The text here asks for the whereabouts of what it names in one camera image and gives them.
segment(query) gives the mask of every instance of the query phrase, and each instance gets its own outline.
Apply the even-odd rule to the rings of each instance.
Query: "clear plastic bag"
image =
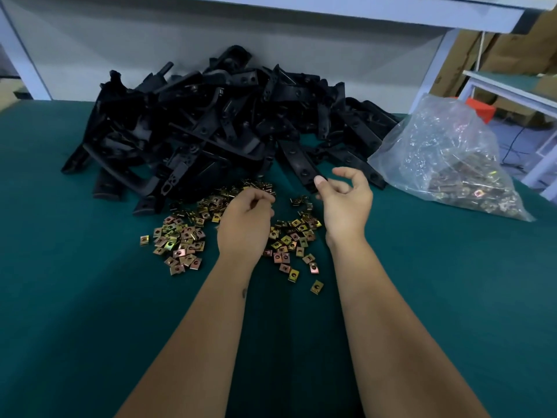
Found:
[[[533,221],[498,151],[495,134],[472,108],[426,94],[368,163],[390,185],[427,201]]]

